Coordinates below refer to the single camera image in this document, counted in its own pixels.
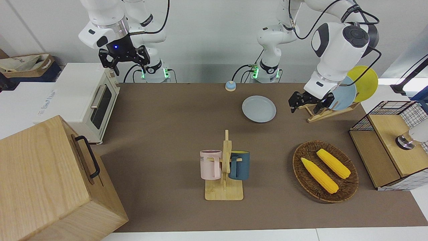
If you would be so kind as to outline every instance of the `oven window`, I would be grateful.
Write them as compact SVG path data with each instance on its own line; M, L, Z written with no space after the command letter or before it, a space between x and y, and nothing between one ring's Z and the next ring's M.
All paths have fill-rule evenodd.
M92 116L91 116L91 122L95 125L95 127L98 130L100 129L101 123L104 120L104 116L106 115L106 111L110 103L110 100L111 100L111 92L107 87L103 97L101 98L99 107L92 112Z

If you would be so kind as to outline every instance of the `yellow plate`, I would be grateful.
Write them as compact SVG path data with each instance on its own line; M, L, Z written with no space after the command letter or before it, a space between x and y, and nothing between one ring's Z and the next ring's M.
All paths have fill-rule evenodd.
M355 81L365 70L367 66L355 66L348 72L348 77ZM357 96L355 102L361 102L370 98L377 90L377 74L370 68L356 83Z

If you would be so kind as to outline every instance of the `dark blue mug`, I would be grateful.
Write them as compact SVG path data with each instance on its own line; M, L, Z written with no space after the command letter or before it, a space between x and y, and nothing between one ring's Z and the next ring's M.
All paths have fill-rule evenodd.
M246 180L250 176L250 153L248 151L232 151L230 154L229 178Z

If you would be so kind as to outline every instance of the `oven handle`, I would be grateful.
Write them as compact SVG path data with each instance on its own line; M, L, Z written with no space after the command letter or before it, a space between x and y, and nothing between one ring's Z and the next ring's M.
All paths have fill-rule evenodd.
M100 106L101 100L106 92L107 85L100 85L97 90L97 94L95 95L94 101L92 101L91 109L98 109Z

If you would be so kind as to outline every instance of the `mug handle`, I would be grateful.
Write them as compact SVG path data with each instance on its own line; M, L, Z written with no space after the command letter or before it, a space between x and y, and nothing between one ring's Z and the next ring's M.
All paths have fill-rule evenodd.
M220 178L220 158L212 157L214 159L214 178Z
M233 178L237 178L238 177L238 166L237 166L238 156L231 156L230 159L231 159L230 175Z

